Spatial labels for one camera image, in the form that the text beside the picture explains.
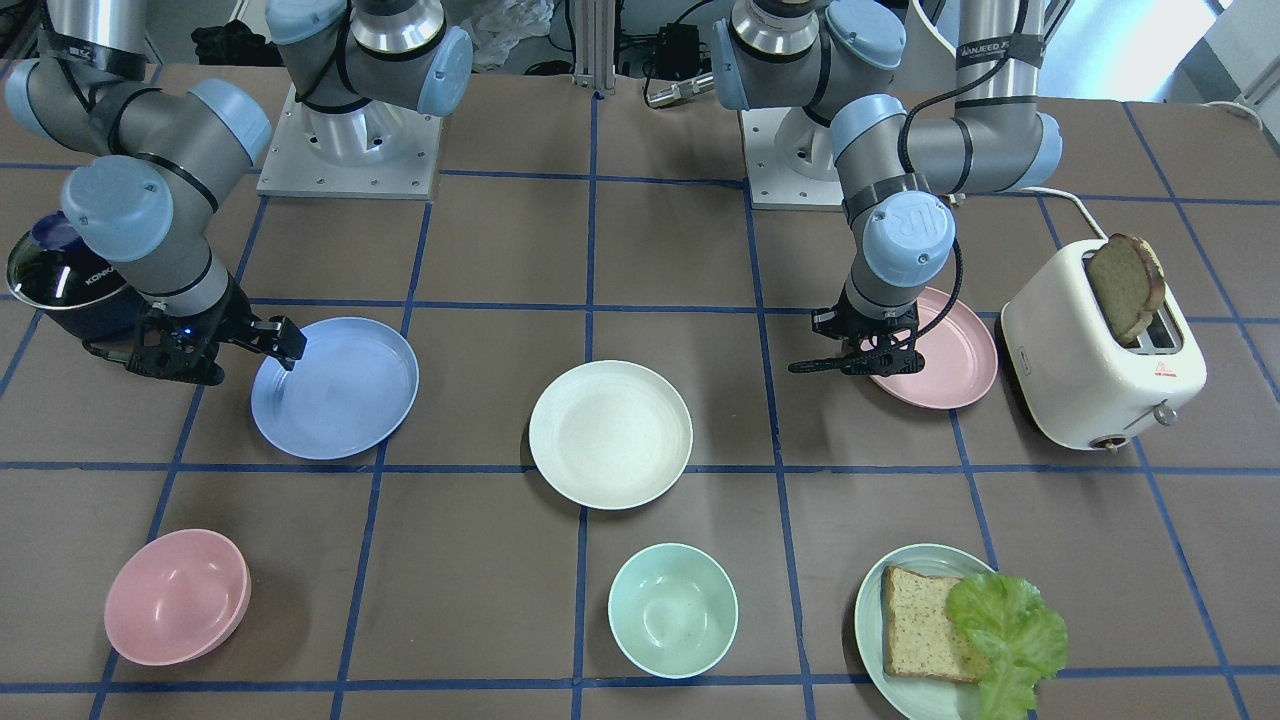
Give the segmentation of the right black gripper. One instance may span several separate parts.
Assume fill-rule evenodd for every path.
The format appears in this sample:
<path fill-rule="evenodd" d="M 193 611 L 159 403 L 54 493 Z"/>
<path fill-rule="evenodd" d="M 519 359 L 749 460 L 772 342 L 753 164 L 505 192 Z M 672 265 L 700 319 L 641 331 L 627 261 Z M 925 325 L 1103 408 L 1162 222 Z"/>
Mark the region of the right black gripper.
<path fill-rule="evenodd" d="M 228 290 L 214 305 L 189 316 L 166 315 L 155 302 L 136 318 L 124 348 L 84 342 L 84 350 L 136 375 L 196 386 L 225 379 L 216 364 L 223 345 L 275 359 L 285 372 L 305 354 L 307 340 L 288 316 L 259 319 L 241 290 Z"/>

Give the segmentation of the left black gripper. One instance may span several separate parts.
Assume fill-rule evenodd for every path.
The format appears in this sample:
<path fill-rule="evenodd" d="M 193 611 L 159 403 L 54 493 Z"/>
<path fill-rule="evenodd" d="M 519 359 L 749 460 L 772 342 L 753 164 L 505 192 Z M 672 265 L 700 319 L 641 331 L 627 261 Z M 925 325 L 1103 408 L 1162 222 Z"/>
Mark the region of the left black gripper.
<path fill-rule="evenodd" d="M 925 368 L 916 348 L 919 313 L 915 302 L 888 318 L 861 315 L 842 296 L 832 307 L 812 313 L 812 329 L 844 342 L 844 354 L 788 364 L 788 372 L 808 374 L 840 372 L 845 375 L 905 375 Z"/>

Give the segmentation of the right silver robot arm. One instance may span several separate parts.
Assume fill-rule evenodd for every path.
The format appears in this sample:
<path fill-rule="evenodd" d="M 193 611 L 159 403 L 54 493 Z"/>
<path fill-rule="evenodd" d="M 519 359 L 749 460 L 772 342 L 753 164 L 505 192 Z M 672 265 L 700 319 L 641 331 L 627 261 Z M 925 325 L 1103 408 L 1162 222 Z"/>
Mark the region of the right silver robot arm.
<path fill-rule="evenodd" d="M 271 122 L 224 79 L 182 96 L 147 85 L 143 18 L 142 1 L 47 1 L 38 55 L 5 83 L 18 124 L 92 158 L 67 177 L 59 217 L 122 288 L 64 329 L 156 379 L 218 386 L 223 345 L 292 370 L 303 332 L 257 315 L 206 236 Z M 371 108 L 448 117 L 472 74 L 474 40 L 439 1 L 269 1 L 265 22 L 308 137 L 333 164 L 365 164 L 396 142 Z"/>

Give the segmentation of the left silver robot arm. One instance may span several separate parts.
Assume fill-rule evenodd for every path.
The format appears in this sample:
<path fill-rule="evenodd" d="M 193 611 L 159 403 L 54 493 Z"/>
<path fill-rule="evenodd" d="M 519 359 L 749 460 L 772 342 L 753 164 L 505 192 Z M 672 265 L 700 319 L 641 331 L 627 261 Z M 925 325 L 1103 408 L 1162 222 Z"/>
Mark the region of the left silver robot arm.
<path fill-rule="evenodd" d="M 959 258 L 947 193 L 1019 190 L 1048 179 L 1062 154 L 1057 122 L 1037 108 L 1042 1 L 965 1 L 948 118 L 920 119 L 890 92 L 908 29 L 878 1 L 737 1 L 710 37 L 730 110 L 796 108 L 829 131 L 844 215 L 856 251 L 837 302 L 812 313 L 842 352 L 792 373 L 914 374 L 928 332 L 918 296 Z"/>

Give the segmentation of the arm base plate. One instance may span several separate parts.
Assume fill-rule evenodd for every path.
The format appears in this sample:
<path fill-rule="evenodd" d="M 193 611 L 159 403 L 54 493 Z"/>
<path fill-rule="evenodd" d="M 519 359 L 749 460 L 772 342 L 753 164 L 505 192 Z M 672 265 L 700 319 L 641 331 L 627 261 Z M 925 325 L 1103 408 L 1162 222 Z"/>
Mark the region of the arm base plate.
<path fill-rule="evenodd" d="M 844 191 L 828 128 L 801 108 L 745 110 L 739 120 L 754 209 L 840 210 Z"/>
<path fill-rule="evenodd" d="M 385 102 L 347 114 L 315 111 L 285 95 L 257 181 L 266 196 L 428 201 L 443 119 Z"/>

